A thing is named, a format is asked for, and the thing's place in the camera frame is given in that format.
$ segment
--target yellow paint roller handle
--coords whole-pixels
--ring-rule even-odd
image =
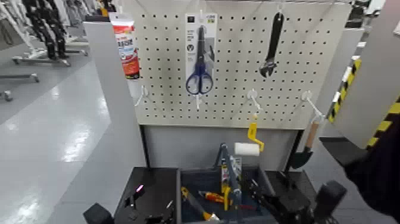
[[[247,138],[257,143],[260,146],[260,152],[262,152],[264,151],[264,143],[255,138],[256,134],[257,134],[257,123],[253,122],[250,124],[249,130],[247,131]]]

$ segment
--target yellow and black striped tape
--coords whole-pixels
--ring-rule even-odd
[[[376,129],[375,135],[368,141],[367,150],[369,150],[378,142],[379,138],[381,138],[384,132],[390,128],[397,116],[400,116],[400,97],[390,107],[385,119],[379,124],[378,128]]]
[[[339,88],[339,98],[337,99],[336,102],[334,102],[331,106],[330,109],[330,113],[329,113],[329,121],[331,123],[334,122],[336,115],[338,114],[339,110],[340,110],[340,106],[342,105],[343,100],[345,100],[346,95],[347,95],[347,91],[349,89],[349,87],[351,86],[351,84],[354,81],[355,75],[358,71],[358,69],[361,66],[361,60],[357,59],[354,61],[353,63],[353,67],[351,68],[351,72],[349,74],[349,76],[347,77],[347,79],[345,81],[342,81],[342,84],[340,85]]]

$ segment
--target white pegboard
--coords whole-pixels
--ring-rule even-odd
[[[185,13],[198,1],[135,0],[123,2],[135,20],[140,82],[149,91],[137,107],[143,125],[248,127],[256,107],[246,99],[254,88],[263,111],[258,127],[305,129],[313,112],[301,101],[304,91],[316,102],[350,5],[287,2],[276,63],[268,78],[258,68],[270,42],[276,2],[207,1],[203,10],[218,14],[214,87],[200,109],[185,89]]]

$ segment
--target pink light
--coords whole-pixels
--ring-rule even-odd
[[[143,185],[141,184],[137,189],[136,192],[139,192],[143,188]]]

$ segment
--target paint roller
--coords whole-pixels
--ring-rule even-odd
[[[264,143],[255,137],[256,134],[257,134],[257,123],[253,122],[249,126],[249,130],[247,131],[247,137],[255,143],[235,142],[235,154],[259,156],[260,152],[264,151]]]

